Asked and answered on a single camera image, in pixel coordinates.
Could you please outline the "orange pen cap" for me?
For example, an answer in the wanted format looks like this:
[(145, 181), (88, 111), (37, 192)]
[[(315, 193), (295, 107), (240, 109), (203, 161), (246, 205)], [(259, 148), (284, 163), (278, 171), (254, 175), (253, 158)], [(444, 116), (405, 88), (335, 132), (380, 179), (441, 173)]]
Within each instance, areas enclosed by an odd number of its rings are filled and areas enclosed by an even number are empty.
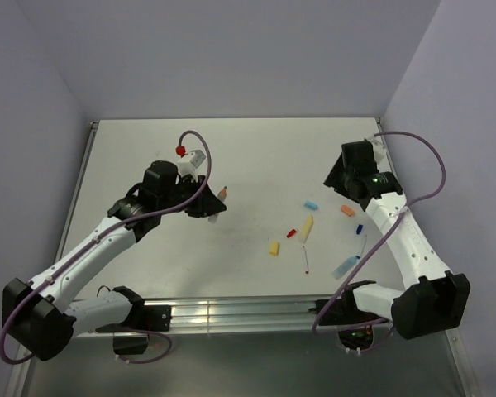
[(347, 205), (342, 205), (341, 211), (348, 217), (354, 217), (355, 216), (355, 211)]

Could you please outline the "yellow highlighter pen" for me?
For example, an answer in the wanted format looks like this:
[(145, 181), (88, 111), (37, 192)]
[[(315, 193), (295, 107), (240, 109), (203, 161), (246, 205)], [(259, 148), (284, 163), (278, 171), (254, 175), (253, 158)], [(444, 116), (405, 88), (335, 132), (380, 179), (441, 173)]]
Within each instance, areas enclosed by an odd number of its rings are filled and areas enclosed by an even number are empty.
[(303, 226), (302, 226), (302, 228), (298, 234), (298, 241), (301, 244), (304, 244), (307, 241), (309, 234), (312, 230), (313, 224), (314, 224), (313, 216), (309, 216), (306, 219), (305, 223), (303, 224)]

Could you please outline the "yellow pen cap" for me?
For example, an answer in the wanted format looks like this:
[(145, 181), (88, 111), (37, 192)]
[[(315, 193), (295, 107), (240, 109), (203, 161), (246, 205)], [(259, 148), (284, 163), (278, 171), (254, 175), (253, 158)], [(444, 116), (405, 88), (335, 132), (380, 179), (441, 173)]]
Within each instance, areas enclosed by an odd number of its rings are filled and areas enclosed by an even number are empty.
[(280, 243), (279, 241), (272, 241), (269, 246), (269, 254), (277, 256), (279, 254)]

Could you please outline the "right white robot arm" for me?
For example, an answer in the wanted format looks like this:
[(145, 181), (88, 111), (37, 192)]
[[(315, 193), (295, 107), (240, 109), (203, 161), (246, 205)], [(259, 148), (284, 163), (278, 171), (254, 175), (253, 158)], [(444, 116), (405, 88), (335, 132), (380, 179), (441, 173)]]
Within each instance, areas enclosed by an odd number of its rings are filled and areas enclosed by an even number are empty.
[(390, 171), (381, 171), (372, 141), (342, 145), (324, 184), (358, 203), (382, 234), (361, 259), (364, 265), (387, 245), (403, 279), (403, 289), (350, 274), (339, 290), (317, 305), (316, 326), (351, 326), (386, 320), (406, 340), (458, 328), (470, 294), (466, 275), (455, 274), (435, 253), (413, 217), (414, 202)]

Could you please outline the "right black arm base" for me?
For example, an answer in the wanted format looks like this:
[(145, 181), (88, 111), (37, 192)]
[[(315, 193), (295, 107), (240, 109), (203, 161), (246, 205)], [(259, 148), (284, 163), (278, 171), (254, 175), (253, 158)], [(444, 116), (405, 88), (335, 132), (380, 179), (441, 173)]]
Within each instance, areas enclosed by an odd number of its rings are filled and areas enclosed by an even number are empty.
[(337, 299), (327, 311), (320, 316), (322, 309), (329, 302), (328, 299), (317, 299), (314, 304), (317, 324), (319, 326), (350, 325), (358, 323), (359, 314), (356, 306), (349, 299)]

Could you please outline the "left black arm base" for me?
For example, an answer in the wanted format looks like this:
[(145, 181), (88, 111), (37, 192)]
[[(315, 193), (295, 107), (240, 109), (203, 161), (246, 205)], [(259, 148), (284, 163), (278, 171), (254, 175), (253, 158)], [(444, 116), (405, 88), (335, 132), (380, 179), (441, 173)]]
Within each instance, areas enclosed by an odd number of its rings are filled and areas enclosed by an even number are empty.
[(133, 307), (120, 326), (135, 330), (167, 332), (170, 328), (171, 314), (170, 305), (144, 304)]

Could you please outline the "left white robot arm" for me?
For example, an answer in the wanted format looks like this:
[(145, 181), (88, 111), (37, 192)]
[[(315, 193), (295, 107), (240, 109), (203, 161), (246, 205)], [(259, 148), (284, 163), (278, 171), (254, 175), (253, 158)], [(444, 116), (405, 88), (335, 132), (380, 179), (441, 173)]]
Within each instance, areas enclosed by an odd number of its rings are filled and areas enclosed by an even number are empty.
[(19, 365), (48, 361), (72, 338), (105, 325), (135, 330), (143, 324), (144, 300), (127, 287), (102, 298), (76, 299), (112, 260), (160, 225), (163, 216), (186, 213), (206, 218), (227, 206), (210, 190), (211, 171), (199, 175), (192, 163), (153, 162), (107, 211), (94, 230), (67, 255), (28, 281), (14, 278), (2, 290), (0, 358)]

